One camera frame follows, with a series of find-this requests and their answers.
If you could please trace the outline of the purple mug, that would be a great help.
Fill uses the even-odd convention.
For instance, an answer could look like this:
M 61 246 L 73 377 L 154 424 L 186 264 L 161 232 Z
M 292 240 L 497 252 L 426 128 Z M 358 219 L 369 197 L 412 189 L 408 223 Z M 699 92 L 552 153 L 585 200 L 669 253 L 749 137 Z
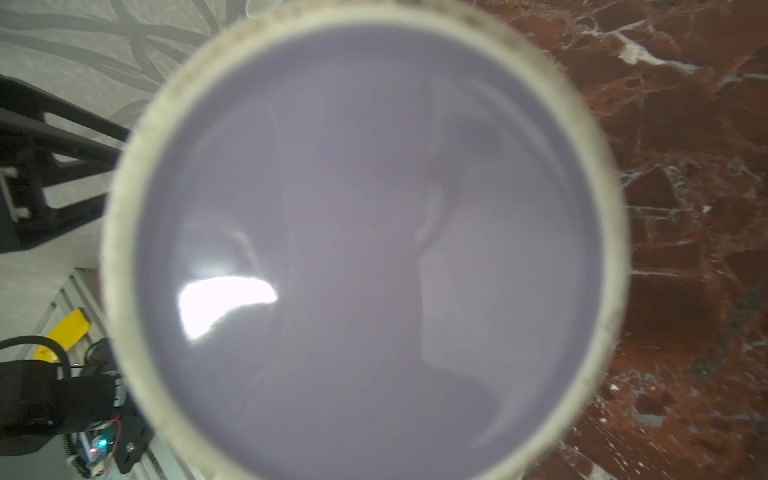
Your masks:
M 131 394 L 217 479 L 518 479 L 625 318 L 607 139 L 460 1 L 299 1 L 194 53 L 136 123 L 102 294 Z

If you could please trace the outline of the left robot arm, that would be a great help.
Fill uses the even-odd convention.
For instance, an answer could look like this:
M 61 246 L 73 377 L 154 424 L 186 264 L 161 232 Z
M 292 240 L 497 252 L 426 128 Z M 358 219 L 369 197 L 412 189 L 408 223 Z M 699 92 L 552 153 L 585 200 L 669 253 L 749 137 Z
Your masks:
M 110 172 L 120 150 L 49 124 L 58 116 L 124 142 L 129 129 L 7 76 L 1 79 L 1 251 L 31 250 L 99 219 L 106 195 L 64 207 L 46 200 L 47 187 Z M 1 347 L 42 346 L 54 359 L 1 365 L 1 453 L 21 456 L 53 437 L 109 420 L 116 382 L 110 376 L 79 378 L 64 347 L 40 335 L 2 341 Z

